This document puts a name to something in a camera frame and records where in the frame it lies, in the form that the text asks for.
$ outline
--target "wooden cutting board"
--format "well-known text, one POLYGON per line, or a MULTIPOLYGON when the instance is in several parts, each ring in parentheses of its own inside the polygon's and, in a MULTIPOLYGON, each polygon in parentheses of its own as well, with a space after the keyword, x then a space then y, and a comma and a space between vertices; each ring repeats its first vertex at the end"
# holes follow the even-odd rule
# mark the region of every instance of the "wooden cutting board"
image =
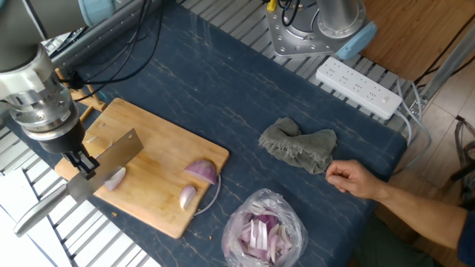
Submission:
MULTIPOLYGON (((115 99, 86 131, 84 146, 97 157, 112 142, 135 128, 143 150, 126 166, 124 180, 110 192, 102 186, 94 195, 173 238, 180 238, 209 187, 185 173, 198 159, 213 162, 218 172, 229 152, 122 99, 115 99), (182 189, 192 185, 196 197, 186 211, 180 207, 182 189)), ((65 159, 58 175, 73 178, 78 171, 65 159)))

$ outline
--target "kitchen knife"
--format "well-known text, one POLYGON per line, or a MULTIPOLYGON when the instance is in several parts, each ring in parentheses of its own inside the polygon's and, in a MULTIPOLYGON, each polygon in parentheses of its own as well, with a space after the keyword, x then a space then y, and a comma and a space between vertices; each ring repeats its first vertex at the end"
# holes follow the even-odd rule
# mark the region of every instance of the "kitchen knife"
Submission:
POLYGON ((67 184, 60 186, 23 215, 13 229, 16 236, 21 237, 34 227, 66 196, 71 195, 78 203, 84 202, 103 186, 105 181, 127 165, 142 149, 143 145, 137 133, 134 129, 130 130, 97 157, 99 167, 95 169, 96 174, 93 177, 87 180, 83 174, 78 173, 67 184))

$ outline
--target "human hand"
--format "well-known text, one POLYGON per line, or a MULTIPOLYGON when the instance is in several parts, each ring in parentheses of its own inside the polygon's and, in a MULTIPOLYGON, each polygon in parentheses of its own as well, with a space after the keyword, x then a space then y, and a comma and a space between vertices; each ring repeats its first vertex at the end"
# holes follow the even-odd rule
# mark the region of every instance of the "human hand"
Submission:
POLYGON ((355 197, 377 200, 387 185, 374 177, 355 160, 335 160, 327 169, 326 180, 342 193, 349 191, 355 197))

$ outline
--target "white power strip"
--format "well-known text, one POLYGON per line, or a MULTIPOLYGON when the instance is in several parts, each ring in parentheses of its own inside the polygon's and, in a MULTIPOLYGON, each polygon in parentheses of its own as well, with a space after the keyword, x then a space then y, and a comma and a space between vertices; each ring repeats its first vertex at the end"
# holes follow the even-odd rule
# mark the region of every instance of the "white power strip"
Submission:
POLYGON ((315 77, 383 119, 389 119, 402 98, 333 57, 317 69, 315 77))

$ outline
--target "onion half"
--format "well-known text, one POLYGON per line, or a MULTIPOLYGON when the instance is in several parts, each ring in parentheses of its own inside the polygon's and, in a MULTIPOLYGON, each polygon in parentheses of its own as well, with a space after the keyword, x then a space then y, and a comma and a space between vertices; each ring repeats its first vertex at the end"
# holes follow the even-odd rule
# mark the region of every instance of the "onion half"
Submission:
POLYGON ((185 168, 185 172, 198 179, 211 184, 216 184, 217 172, 213 163, 206 159, 200 159, 185 168))

